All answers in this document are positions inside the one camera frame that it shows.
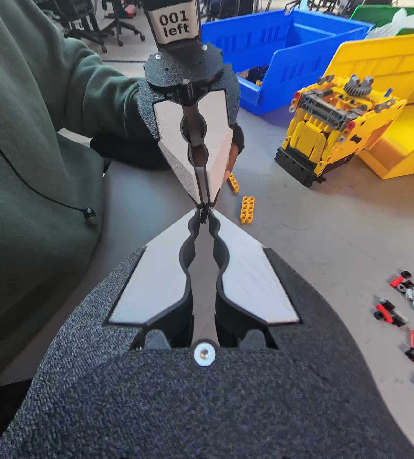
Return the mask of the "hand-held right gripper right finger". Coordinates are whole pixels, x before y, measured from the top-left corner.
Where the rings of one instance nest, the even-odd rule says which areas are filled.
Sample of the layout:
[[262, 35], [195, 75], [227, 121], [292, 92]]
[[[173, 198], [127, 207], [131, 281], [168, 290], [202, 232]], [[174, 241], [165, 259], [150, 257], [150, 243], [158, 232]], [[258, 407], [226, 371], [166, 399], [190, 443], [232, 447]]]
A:
[[219, 268], [214, 316], [219, 345], [238, 347], [249, 331], [258, 330], [267, 346], [276, 347], [271, 329], [300, 323], [278, 256], [217, 210], [209, 212], [208, 222]]

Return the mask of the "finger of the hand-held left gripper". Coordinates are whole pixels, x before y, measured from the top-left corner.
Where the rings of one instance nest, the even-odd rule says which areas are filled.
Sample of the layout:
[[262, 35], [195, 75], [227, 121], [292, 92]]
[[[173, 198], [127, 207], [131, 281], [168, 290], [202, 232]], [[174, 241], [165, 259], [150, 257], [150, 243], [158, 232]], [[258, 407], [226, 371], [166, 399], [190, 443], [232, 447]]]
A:
[[183, 107], [165, 100], [153, 105], [159, 134], [158, 146], [183, 188], [197, 206], [202, 201], [193, 165], [188, 158], [189, 143], [182, 132]]
[[207, 153], [204, 170], [208, 204], [214, 207], [223, 184], [233, 137], [225, 90], [208, 92], [197, 102], [197, 111], [204, 123], [203, 146]]

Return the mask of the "yellow lego vehicle model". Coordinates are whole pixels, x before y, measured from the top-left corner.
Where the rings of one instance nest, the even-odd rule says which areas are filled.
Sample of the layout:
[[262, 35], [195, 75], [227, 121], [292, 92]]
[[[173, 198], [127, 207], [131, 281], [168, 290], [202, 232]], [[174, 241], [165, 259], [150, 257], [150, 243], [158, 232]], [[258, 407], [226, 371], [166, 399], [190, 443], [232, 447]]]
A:
[[375, 146], [407, 99], [392, 95], [393, 89], [374, 90], [373, 82], [372, 77], [331, 74], [296, 91], [289, 107], [294, 117], [276, 163], [310, 188], [323, 183], [325, 173]]

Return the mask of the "green plastic bin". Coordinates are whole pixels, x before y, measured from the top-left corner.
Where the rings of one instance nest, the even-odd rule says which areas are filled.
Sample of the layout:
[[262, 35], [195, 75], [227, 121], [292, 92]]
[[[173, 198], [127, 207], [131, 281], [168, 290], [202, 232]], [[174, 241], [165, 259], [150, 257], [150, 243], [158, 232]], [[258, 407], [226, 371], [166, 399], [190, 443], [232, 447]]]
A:
[[[376, 27], [381, 27], [392, 22], [393, 16], [401, 8], [406, 10], [407, 15], [414, 14], [414, 6], [360, 5], [353, 12], [351, 19], [372, 24], [372, 31]], [[398, 35], [412, 33], [414, 33], [414, 31], [411, 29], [402, 29], [399, 31]]]

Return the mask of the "blue plastic bin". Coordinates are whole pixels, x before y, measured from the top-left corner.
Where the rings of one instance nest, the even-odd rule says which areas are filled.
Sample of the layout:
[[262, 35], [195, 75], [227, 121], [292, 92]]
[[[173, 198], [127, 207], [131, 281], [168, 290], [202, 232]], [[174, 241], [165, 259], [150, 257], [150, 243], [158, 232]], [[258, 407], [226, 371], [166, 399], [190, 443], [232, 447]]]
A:
[[267, 66], [261, 86], [239, 78], [240, 106], [260, 116], [287, 105], [325, 74], [338, 47], [363, 40], [373, 25], [295, 9], [244, 15], [202, 25], [204, 42], [222, 49], [235, 73]]

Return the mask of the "black office chair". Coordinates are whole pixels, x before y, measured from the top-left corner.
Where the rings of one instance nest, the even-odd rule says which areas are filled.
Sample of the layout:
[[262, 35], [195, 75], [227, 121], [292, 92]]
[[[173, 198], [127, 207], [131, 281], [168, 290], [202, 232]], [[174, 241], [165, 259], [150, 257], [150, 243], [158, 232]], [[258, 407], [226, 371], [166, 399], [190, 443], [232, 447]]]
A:
[[53, 0], [54, 12], [60, 17], [65, 38], [85, 38], [99, 44], [107, 53], [104, 34], [96, 21], [93, 2], [90, 0]]
[[120, 0], [105, 0], [101, 1], [102, 8], [104, 11], [107, 10], [107, 5], [110, 4], [112, 7], [112, 13], [107, 14], [104, 16], [104, 19], [111, 19], [112, 21], [105, 26], [101, 33], [104, 36], [114, 36], [116, 38], [117, 44], [119, 47], [123, 47], [123, 42], [121, 41], [121, 35], [123, 29], [132, 31], [136, 36], [140, 37], [140, 40], [144, 42], [146, 40], [143, 33], [138, 30], [134, 25], [125, 22], [126, 19], [133, 18], [135, 16], [134, 13], [129, 15], [126, 11], [125, 7], [123, 6], [123, 2]]

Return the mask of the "person's left hand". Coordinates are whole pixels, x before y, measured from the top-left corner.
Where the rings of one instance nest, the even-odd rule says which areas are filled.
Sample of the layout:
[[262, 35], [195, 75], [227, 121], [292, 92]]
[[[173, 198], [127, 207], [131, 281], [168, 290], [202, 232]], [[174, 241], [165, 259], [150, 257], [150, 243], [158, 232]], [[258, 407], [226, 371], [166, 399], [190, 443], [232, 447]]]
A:
[[239, 155], [239, 148], [233, 142], [231, 144], [231, 148], [230, 148], [230, 151], [229, 151], [228, 161], [227, 161], [225, 173], [224, 173], [224, 176], [223, 176], [223, 183], [227, 181], [229, 175], [232, 173], [233, 167], [234, 167], [234, 164], [235, 164], [235, 162], [237, 160], [238, 155]]

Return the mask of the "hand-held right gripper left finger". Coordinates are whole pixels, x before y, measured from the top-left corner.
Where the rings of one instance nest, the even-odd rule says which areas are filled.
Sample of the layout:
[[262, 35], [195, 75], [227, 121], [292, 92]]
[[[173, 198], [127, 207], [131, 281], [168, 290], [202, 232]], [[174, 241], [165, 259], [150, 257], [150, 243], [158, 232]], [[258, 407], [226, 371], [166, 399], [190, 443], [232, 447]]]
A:
[[188, 267], [195, 257], [201, 211], [194, 209], [148, 242], [108, 315], [108, 324], [164, 333], [171, 347], [189, 347], [194, 316]]

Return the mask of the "yellow plastic bin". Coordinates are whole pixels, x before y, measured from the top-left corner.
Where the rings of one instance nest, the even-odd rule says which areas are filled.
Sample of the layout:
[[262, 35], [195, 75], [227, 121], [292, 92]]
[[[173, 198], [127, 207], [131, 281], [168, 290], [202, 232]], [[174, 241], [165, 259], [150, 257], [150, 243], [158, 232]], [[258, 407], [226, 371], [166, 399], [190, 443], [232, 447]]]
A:
[[392, 88], [407, 100], [376, 145], [359, 156], [382, 179], [414, 174], [414, 34], [342, 43], [325, 73], [373, 77], [375, 90]]

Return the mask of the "clear plastic bags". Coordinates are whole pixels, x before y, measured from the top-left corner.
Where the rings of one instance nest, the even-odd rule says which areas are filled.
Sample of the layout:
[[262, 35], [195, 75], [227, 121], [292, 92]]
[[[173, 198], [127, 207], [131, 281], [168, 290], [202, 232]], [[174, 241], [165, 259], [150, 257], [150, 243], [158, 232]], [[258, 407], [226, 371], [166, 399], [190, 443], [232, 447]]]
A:
[[395, 37], [402, 29], [411, 29], [414, 31], [414, 14], [407, 15], [404, 8], [399, 9], [393, 16], [392, 22], [370, 31], [366, 39]]

